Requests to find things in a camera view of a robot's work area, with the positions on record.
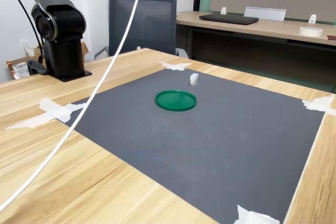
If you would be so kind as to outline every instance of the cardboard box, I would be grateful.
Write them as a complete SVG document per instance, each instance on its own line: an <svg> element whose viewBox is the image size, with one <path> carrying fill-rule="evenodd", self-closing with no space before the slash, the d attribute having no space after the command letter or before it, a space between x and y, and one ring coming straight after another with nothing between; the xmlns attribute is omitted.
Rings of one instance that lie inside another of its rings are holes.
<svg viewBox="0 0 336 224"><path fill-rule="evenodd" d="M85 42L82 42L81 45L82 45L82 53L83 53L83 59L84 59L85 55L89 52L89 50L87 46L85 45ZM26 76L29 76L28 67L27 67L28 60L31 60L31 59L38 60L40 54L41 54L40 49L37 47L35 48L35 56L33 57L25 57L22 59L7 61L6 62L7 66L10 72L12 73L12 76L14 77L14 79L21 79ZM43 60L42 65L46 68L45 60Z"/></svg>

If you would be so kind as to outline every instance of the table leg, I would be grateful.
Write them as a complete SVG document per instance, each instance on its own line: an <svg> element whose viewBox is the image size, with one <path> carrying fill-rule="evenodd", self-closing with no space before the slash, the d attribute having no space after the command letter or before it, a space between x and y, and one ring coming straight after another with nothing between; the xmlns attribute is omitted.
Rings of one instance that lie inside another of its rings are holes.
<svg viewBox="0 0 336 224"><path fill-rule="evenodd" d="M186 40L186 52L189 59L192 59L192 49L193 49L193 27L187 27L187 40Z"/></svg>

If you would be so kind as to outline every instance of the tape roll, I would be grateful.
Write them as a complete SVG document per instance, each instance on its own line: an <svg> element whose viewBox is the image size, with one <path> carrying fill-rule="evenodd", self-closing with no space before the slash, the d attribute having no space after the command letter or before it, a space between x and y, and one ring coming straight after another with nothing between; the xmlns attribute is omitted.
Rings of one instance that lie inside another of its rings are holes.
<svg viewBox="0 0 336 224"><path fill-rule="evenodd" d="M323 29L315 27L300 27L299 34L309 37L320 37L323 33Z"/></svg>

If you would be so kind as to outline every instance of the desk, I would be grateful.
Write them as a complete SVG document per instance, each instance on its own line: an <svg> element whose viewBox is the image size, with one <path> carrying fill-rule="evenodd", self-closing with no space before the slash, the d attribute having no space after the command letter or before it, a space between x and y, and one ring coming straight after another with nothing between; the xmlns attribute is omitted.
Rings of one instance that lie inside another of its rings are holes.
<svg viewBox="0 0 336 224"><path fill-rule="evenodd" d="M89 77L63 83L35 75L0 85L0 202L7 199L68 130L52 120L4 128L41 114L47 97L66 105L88 97L111 58L86 63ZM312 101L329 93L142 49L120 55L99 92L160 71L158 61ZM336 222L336 117L325 115L290 208L288 223ZM0 214L5 223L216 223L89 139L73 132L34 182Z"/></svg>
<svg viewBox="0 0 336 224"><path fill-rule="evenodd" d="M202 12L181 12L176 18L177 24L209 28L215 30L234 31L243 34L254 34L268 37L293 39L299 41L306 41L312 43L319 43L324 45L336 46L336 40L328 40L327 35L336 36L336 26L322 25L322 24L308 24L298 21L284 21L276 22L269 20L259 20L257 23L251 25L236 25L229 23L213 22L201 20L199 17L210 13ZM321 37L307 37L299 34L300 27L317 27L323 29Z"/></svg>

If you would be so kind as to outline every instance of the white stand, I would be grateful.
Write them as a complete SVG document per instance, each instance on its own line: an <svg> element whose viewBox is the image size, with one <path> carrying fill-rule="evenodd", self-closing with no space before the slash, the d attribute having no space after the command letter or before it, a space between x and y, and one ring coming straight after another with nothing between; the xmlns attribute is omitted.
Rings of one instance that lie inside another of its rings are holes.
<svg viewBox="0 0 336 224"><path fill-rule="evenodd" d="M221 10L221 14L226 15L226 7L223 7L223 8L222 8L222 10Z"/></svg>
<svg viewBox="0 0 336 224"><path fill-rule="evenodd" d="M313 14L310 16L310 19L308 21L310 24L315 24L316 23L316 14Z"/></svg>

